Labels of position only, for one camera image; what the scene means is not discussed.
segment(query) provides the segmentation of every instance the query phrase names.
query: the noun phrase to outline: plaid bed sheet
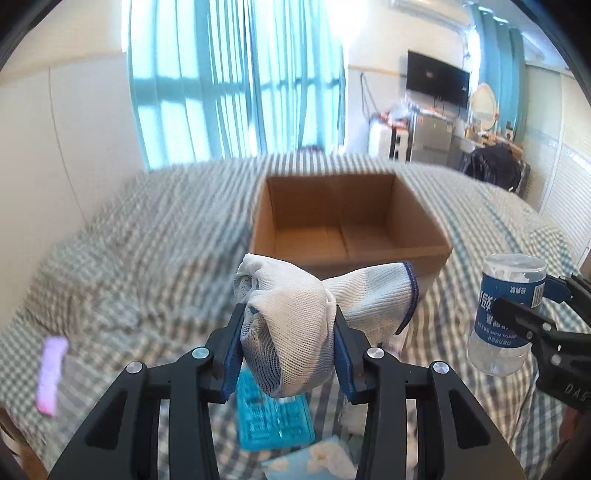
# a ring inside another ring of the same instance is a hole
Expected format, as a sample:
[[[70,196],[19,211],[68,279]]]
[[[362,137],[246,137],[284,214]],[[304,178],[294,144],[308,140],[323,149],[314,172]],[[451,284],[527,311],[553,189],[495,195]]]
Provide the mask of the plaid bed sheet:
[[[223,326],[234,307],[232,280],[248,248],[256,193],[268,174],[395,171],[441,225],[454,250],[409,325],[401,360],[443,359],[472,390],[513,448],[530,479],[541,476],[558,442],[564,406],[535,390],[535,360],[492,378],[466,360],[482,261],[494,252],[523,252],[548,273],[575,271],[564,234],[521,199],[454,171],[393,164],[361,155],[301,153],[219,160],[138,176],[73,238],[39,266],[22,307],[0,333],[0,404],[48,469],[125,365],[176,360]],[[567,306],[544,300],[560,329],[586,331]],[[35,408],[44,339],[66,335],[70,349],[53,418]],[[347,438],[336,378],[308,394],[317,439]],[[238,446],[234,396],[211,408],[220,475],[262,479],[260,462],[285,451]],[[161,407],[160,478],[168,478],[168,404]],[[409,444],[416,414],[408,411]],[[408,476],[414,468],[409,464]]]

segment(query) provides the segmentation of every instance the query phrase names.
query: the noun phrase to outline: cardboard box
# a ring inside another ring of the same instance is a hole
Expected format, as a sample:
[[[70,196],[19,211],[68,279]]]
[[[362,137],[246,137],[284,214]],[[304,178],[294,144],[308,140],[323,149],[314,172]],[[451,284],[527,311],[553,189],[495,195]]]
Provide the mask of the cardboard box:
[[[267,177],[250,252],[324,279],[409,260],[425,292],[452,251],[394,174]]]

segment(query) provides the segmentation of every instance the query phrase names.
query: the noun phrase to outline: stainless steel refrigerator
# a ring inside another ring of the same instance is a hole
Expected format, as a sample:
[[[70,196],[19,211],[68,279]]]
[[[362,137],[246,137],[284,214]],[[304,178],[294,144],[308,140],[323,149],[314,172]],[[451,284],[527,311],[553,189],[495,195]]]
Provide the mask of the stainless steel refrigerator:
[[[412,112],[407,161],[447,165],[453,124],[427,112]]]

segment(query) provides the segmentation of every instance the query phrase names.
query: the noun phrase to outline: plastic bottle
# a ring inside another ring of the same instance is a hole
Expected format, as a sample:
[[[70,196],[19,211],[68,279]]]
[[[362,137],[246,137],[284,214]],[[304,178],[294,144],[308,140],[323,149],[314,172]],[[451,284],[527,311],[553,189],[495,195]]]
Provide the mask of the plastic bottle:
[[[531,344],[500,325],[490,309],[496,298],[512,300],[533,309],[544,293],[546,265],[521,254],[493,254],[484,260],[476,321],[468,339],[468,359],[488,375],[504,377],[517,372]]]

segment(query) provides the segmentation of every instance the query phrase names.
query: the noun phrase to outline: wall-mounted tv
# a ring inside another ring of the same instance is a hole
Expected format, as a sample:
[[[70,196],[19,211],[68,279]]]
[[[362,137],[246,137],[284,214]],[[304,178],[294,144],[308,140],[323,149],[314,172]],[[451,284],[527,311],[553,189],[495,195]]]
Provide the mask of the wall-mounted tv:
[[[468,72],[443,61],[408,51],[407,90],[467,108],[469,82]]]

